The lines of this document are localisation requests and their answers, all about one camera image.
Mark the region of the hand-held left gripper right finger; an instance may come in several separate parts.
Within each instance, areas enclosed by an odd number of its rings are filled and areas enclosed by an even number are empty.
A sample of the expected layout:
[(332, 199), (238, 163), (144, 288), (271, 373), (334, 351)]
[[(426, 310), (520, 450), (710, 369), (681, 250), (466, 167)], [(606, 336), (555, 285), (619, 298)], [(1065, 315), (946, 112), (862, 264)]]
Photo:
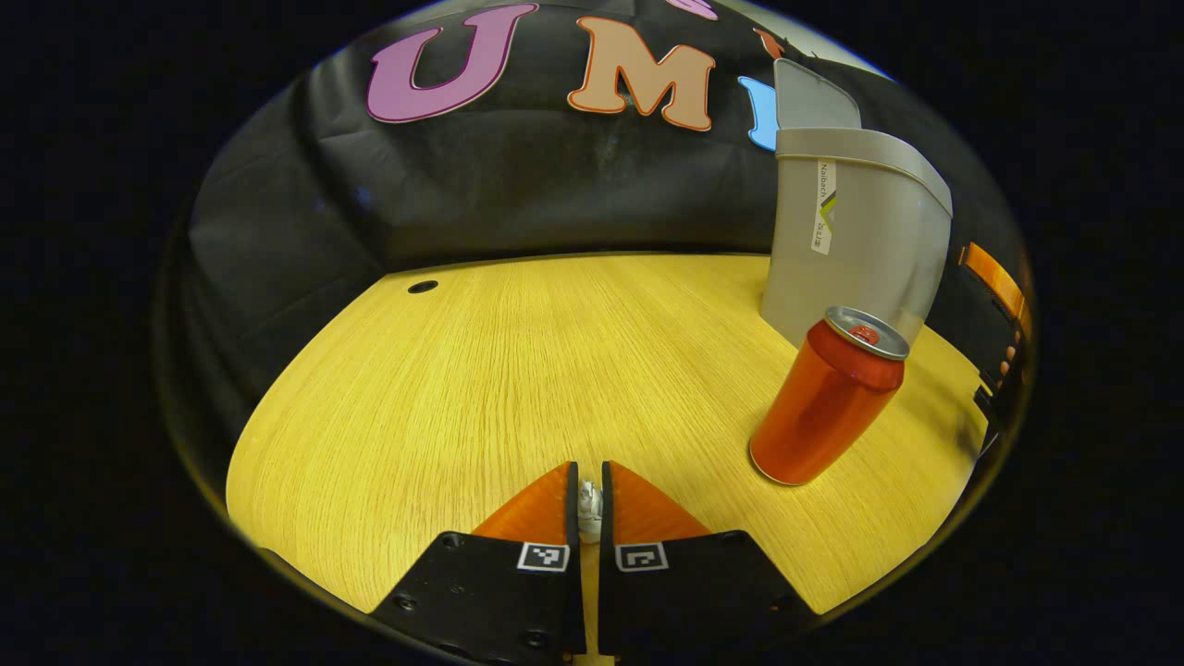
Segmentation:
[(662, 489), (603, 463), (599, 649), (616, 660), (745, 660), (813, 611), (748, 532), (713, 532)]

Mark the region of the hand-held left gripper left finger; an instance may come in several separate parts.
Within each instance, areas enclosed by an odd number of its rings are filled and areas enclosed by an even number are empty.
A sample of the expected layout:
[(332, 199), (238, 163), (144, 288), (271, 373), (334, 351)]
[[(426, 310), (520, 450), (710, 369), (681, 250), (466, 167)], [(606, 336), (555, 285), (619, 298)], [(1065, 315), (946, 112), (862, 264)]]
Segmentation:
[(372, 615), (471, 662), (568, 665), (586, 653), (578, 465), (558, 465), (471, 532), (427, 544)]

